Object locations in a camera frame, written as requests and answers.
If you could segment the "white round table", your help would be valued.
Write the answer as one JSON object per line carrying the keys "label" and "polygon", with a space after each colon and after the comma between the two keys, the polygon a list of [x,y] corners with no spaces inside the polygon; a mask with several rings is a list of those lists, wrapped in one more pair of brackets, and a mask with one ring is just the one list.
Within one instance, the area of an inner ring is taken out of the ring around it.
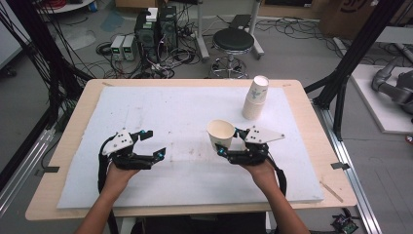
{"label": "white round table", "polygon": [[38,13],[59,14],[87,7],[93,2],[94,0],[39,0],[35,9]]}

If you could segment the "person's left hand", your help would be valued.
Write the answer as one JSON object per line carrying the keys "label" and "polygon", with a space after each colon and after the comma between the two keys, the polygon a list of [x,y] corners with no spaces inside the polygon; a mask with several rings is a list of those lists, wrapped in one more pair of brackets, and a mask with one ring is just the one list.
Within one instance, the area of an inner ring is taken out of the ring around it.
{"label": "person's left hand", "polygon": [[102,192],[105,195],[119,197],[127,187],[129,180],[138,173],[138,170],[122,170],[111,164]]}

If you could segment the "person's right hand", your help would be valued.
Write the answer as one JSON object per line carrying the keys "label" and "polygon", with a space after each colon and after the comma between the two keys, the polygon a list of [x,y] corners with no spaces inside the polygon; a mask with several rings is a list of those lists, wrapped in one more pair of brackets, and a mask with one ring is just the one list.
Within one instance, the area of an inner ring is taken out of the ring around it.
{"label": "person's right hand", "polygon": [[244,166],[250,174],[254,183],[265,194],[271,194],[278,188],[275,170],[272,165],[265,161],[255,166]]}

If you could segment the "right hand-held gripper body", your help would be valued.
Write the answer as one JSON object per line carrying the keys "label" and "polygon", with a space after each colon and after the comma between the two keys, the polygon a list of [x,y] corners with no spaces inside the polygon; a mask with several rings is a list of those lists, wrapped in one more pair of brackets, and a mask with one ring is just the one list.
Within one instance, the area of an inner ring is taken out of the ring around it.
{"label": "right hand-held gripper body", "polygon": [[268,143],[284,138],[284,134],[253,126],[244,142],[243,150],[230,150],[227,148],[227,160],[235,165],[255,166],[263,163],[270,157]]}

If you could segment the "floral paper cup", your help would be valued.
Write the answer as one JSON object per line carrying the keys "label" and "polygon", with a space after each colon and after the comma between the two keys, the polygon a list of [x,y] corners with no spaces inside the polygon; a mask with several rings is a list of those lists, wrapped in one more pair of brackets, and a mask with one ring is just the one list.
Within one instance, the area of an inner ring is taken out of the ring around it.
{"label": "floral paper cup", "polygon": [[224,120],[216,119],[210,121],[206,126],[212,148],[217,150],[217,145],[229,148],[235,133],[235,127]]}

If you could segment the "green circuit board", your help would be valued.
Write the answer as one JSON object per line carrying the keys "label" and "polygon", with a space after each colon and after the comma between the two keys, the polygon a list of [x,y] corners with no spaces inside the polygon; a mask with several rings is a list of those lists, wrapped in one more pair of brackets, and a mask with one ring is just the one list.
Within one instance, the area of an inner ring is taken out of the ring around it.
{"label": "green circuit board", "polygon": [[339,234],[353,234],[358,230],[358,226],[353,222],[352,217],[346,214],[335,215],[331,226]]}

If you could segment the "stack of white paper cups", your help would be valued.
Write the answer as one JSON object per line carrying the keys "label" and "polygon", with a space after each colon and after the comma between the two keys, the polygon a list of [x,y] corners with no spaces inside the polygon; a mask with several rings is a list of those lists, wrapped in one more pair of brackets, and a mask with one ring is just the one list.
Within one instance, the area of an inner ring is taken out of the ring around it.
{"label": "stack of white paper cups", "polygon": [[263,75],[253,78],[250,88],[245,96],[242,115],[247,120],[259,118],[264,107],[269,89],[269,79]]}

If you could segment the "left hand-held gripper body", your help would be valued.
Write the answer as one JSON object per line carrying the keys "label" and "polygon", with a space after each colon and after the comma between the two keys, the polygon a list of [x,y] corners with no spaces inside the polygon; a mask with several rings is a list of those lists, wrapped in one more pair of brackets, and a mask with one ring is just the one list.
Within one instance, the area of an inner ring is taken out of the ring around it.
{"label": "left hand-held gripper body", "polygon": [[100,148],[100,155],[111,159],[122,170],[150,170],[153,155],[139,155],[133,152],[134,142],[131,133],[122,129],[108,138]]}

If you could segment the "black computer tower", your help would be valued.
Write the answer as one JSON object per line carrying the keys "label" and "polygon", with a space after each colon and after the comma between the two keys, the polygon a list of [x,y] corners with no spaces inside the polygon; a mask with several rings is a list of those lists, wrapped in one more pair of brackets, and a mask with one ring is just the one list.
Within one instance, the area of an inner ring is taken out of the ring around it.
{"label": "black computer tower", "polygon": [[146,56],[154,63],[159,62],[157,53],[158,43],[160,41],[159,24],[156,21],[150,21],[147,17],[151,14],[148,10],[142,10],[135,22],[134,34],[136,36],[139,52],[142,56]]}
{"label": "black computer tower", "polygon": [[164,46],[168,51],[177,48],[177,26],[176,26],[176,7],[165,6],[160,9],[158,22],[161,28],[161,34]]}

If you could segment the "black flat board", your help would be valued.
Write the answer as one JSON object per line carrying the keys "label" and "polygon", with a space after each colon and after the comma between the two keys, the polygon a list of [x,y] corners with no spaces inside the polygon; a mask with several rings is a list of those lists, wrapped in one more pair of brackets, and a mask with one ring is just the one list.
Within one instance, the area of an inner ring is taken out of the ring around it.
{"label": "black flat board", "polygon": [[251,19],[251,15],[235,15],[229,24],[230,28],[245,29]]}

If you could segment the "white platform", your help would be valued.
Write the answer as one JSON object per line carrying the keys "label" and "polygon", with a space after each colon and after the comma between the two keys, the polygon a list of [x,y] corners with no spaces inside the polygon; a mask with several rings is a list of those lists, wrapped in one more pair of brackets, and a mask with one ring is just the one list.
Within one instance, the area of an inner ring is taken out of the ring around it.
{"label": "white platform", "polygon": [[413,116],[404,112],[388,96],[371,88],[373,77],[380,69],[381,65],[360,64],[352,74],[357,91],[382,133],[413,134]]}

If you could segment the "grey power supply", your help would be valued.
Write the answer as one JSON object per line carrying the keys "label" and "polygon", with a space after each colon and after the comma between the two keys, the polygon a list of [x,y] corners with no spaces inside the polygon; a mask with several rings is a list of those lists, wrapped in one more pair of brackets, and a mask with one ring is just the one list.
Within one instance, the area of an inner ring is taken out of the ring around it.
{"label": "grey power supply", "polygon": [[111,44],[111,52],[114,60],[124,60],[125,56],[123,53],[123,42],[125,37],[118,35]]}
{"label": "grey power supply", "polygon": [[135,60],[137,54],[137,43],[133,35],[127,35],[123,43],[125,60]]}

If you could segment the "brown cardboard box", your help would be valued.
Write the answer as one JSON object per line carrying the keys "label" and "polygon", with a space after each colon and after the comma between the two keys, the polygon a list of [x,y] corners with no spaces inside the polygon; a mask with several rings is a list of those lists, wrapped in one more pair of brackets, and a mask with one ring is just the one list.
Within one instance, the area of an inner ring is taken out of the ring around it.
{"label": "brown cardboard box", "polygon": [[378,4],[377,0],[330,0],[319,21],[325,37],[354,39]]}

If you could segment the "white foam mat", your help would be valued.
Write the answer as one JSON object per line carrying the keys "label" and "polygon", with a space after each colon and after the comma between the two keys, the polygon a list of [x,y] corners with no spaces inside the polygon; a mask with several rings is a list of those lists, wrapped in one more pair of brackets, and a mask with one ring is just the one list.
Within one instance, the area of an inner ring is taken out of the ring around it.
{"label": "white foam mat", "polygon": [[62,194],[61,209],[88,208],[97,192],[101,145],[121,130],[151,131],[134,151],[148,155],[165,149],[164,161],[141,171],[117,200],[119,207],[165,207],[260,203],[265,197],[240,166],[212,149],[207,124],[215,119],[239,129],[262,127],[279,132],[270,152],[287,180],[291,203],[316,203],[324,195],[293,118],[286,94],[272,88],[260,117],[242,115],[245,87],[106,87],[74,154]]}

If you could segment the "thin wooden stick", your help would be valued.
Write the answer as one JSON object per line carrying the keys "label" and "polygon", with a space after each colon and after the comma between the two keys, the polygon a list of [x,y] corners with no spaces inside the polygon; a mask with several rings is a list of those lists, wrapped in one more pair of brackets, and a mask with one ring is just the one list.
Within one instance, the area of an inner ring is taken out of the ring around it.
{"label": "thin wooden stick", "polygon": [[336,193],[330,186],[328,186],[326,183],[323,181],[319,182],[331,195],[333,195],[339,202],[343,203],[344,199]]}

